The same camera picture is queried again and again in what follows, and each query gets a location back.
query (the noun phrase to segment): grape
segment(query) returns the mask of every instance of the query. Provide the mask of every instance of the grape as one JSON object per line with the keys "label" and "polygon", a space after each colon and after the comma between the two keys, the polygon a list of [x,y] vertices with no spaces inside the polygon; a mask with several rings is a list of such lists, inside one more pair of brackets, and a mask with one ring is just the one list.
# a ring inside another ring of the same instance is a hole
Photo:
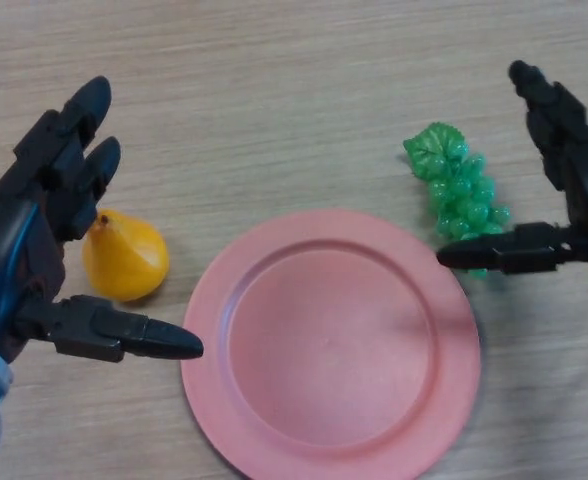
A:
{"label": "grape", "polygon": [[439,212],[450,198],[447,184],[442,180],[433,180],[427,188],[430,197],[430,208],[435,212]]}
{"label": "grape", "polygon": [[476,278],[485,278],[487,277],[487,270],[485,268],[479,270],[469,270],[469,274]]}
{"label": "grape", "polygon": [[469,211],[472,204],[473,202],[467,198],[459,200],[455,204],[456,213],[458,213],[463,218],[467,218],[467,212]]}
{"label": "grape", "polygon": [[463,235],[469,233],[469,231],[469,224],[462,218],[455,218],[450,221],[450,232],[454,238],[460,239]]}
{"label": "grape", "polygon": [[473,153],[467,157],[461,165],[461,174],[469,178],[472,183],[475,183],[483,176],[483,169],[485,168],[485,157],[480,153]]}
{"label": "grape", "polygon": [[510,221],[510,209],[505,206],[492,208],[490,210],[490,220],[498,225],[505,225]]}
{"label": "grape", "polygon": [[477,202],[490,204],[494,200],[494,193],[496,188],[494,187],[494,180],[490,177],[481,177],[476,181],[474,185],[474,193],[472,198]]}
{"label": "grape", "polygon": [[490,209],[484,203],[470,202],[465,212],[465,218],[470,222],[470,225],[483,225],[487,222]]}
{"label": "grape", "polygon": [[438,178],[445,172],[447,162],[440,155],[433,155],[425,162],[429,178]]}
{"label": "grape", "polygon": [[452,221],[452,217],[449,215],[441,214],[438,217],[438,221],[436,222],[436,233],[440,236],[445,237],[446,239],[451,238],[452,232],[450,231],[450,222]]}
{"label": "grape", "polygon": [[488,223],[487,225],[485,225],[485,228],[483,229],[483,233],[489,233],[491,235],[496,235],[497,233],[503,233],[503,228],[501,228],[500,225],[497,225],[495,223]]}
{"label": "grape", "polygon": [[472,182],[466,177],[458,176],[450,183],[450,191],[455,197],[466,197],[472,191]]}

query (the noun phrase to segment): wood grain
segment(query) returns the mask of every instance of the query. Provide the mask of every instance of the wood grain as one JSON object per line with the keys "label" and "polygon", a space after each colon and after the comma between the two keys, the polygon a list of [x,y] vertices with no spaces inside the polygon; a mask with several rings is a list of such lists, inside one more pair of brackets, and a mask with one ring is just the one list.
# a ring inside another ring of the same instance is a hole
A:
{"label": "wood grain", "polygon": [[[588,2],[4,0],[0,175],[43,110],[106,75],[101,133],[123,160],[104,205],[167,236],[171,275],[141,308],[180,323],[217,252],[284,212],[355,208],[432,242],[424,187],[398,159],[430,121],[488,155],[517,221],[563,221],[506,76],[516,58],[588,105]],[[63,295],[91,293],[78,252]],[[485,331],[483,389],[426,478],[588,479],[588,268],[464,283]],[[103,365],[33,343],[13,367],[0,480],[236,478],[174,363]]]}

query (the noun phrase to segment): black robotic finger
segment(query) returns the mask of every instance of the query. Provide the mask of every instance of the black robotic finger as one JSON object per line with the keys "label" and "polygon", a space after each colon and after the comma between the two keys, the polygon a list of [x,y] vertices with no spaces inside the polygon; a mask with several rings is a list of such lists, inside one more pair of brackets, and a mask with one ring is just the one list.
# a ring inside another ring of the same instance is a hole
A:
{"label": "black robotic finger", "polygon": [[110,82],[103,76],[93,78],[65,104],[57,133],[66,135],[78,128],[81,148],[85,149],[105,120],[111,103]]}

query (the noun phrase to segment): grapes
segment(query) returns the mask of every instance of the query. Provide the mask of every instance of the grapes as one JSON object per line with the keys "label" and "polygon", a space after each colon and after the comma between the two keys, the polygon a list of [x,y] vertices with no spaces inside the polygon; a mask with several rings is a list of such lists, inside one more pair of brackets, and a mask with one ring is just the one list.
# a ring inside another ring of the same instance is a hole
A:
{"label": "grapes", "polygon": [[458,213],[460,217],[466,218],[467,212],[469,211],[472,204],[473,204],[473,202],[469,198],[464,198],[462,200],[459,200],[454,205],[454,208],[456,210],[456,213]]}
{"label": "grapes", "polygon": [[[435,230],[444,240],[470,240],[499,234],[510,220],[510,210],[493,205],[494,180],[484,174],[487,160],[469,153],[457,129],[433,123],[403,146],[414,175],[428,183],[429,210],[438,216]],[[484,277],[487,270],[470,270]]]}
{"label": "grapes", "polygon": [[450,233],[456,239],[463,238],[466,233],[470,232],[470,225],[462,218],[455,218],[450,221]]}
{"label": "grapes", "polygon": [[474,185],[472,198],[477,202],[491,203],[494,200],[494,180],[489,177],[480,177]]}
{"label": "grapes", "polygon": [[503,233],[503,228],[495,223],[488,223],[483,229],[483,233],[489,233],[490,235],[496,235],[497,233]]}
{"label": "grapes", "polygon": [[498,225],[505,225],[510,221],[510,209],[501,205],[490,210],[490,220]]}
{"label": "grapes", "polygon": [[483,225],[487,222],[489,214],[490,208],[486,204],[471,202],[465,212],[465,218],[470,225]]}
{"label": "grapes", "polygon": [[440,155],[435,155],[426,162],[425,166],[429,176],[431,178],[437,178],[445,171],[447,162],[445,161],[445,158],[441,157]]}
{"label": "grapes", "polygon": [[467,197],[472,191],[472,182],[465,177],[455,177],[450,183],[450,190],[455,197]]}
{"label": "grapes", "polygon": [[430,195],[430,207],[438,212],[449,200],[450,193],[447,190],[447,183],[442,180],[434,180],[428,185]]}
{"label": "grapes", "polygon": [[450,222],[452,221],[452,217],[449,215],[441,214],[438,217],[438,221],[436,222],[436,233],[440,236],[450,239],[452,237],[452,232],[450,230]]}

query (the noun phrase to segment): robotic hand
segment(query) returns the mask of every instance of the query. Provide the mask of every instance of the robotic hand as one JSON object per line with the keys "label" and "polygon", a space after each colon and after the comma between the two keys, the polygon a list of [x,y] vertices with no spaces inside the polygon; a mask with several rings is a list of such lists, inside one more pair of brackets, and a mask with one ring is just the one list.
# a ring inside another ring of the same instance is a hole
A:
{"label": "robotic hand", "polygon": [[203,354],[192,333],[115,310],[104,299],[54,302],[65,278],[64,244],[83,238],[118,167],[120,146],[113,137],[83,155],[110,102],[107,79],[97,77],[60,113],[45,112],[0,179],[0,402],[12,383],[9,364],[29,339],[52,342],[62,354],[108,362],[121,361],[125,352],[167,359]]}
{"label": "robotic hand", "polygon": [[565,192],[569,225],[517,225],[512,232],[454,242],[438,252],[438,260],[450,268],[505,274],[555,271],[570,261],[588,263],[587,111],[563,85],[548,84],[536,67],[516,61],[509,76],[527,104],[527,128],[543,157],[545,175]]}

